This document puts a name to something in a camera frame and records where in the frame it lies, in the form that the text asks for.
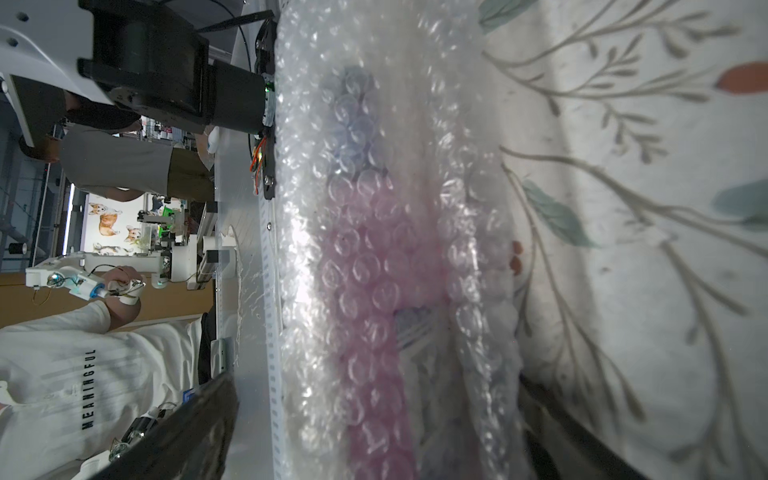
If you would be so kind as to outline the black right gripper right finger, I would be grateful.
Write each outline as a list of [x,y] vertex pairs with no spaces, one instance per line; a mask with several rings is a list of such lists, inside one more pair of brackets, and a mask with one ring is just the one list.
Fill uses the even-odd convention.
[[536,479],[643,479],[542,386],[520,378],[518,405]]

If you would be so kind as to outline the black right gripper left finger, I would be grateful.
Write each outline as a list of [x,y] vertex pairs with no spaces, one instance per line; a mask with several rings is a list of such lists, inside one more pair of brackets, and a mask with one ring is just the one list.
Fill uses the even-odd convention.
[[175,409],[137,417],[96,458],[92,479],[221,479],[239,402],[233,377],[222,373]]

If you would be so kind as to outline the purple bottle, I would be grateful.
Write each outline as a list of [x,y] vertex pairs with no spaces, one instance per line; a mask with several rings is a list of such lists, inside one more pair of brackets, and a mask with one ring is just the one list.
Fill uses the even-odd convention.
[[461,404],[452,393],[443,269],[388,169],[379,91],[359,66],[330,79],[332,223],[320,280],[339,344],[334,414],[350,479],[448,479]]

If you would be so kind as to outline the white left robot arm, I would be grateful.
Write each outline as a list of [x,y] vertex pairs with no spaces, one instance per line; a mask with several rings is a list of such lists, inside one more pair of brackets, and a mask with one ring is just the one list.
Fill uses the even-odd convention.
[[[262,42],[246,68],[211,57],[207,33],[252,23]],[[274,25],[260,11],[197,28],[166,1],[4,1],[3,92],[30,146],[64,117],[66,92],[188,132],[256,134],[274,122]]]

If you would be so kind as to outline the person in white shirt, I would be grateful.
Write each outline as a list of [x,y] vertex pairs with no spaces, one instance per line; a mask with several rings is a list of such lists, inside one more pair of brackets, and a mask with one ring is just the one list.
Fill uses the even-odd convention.
[[211,378],[214,312],[129,330],[116,297],[1,330],[1,476],[70,479],[135,418]]

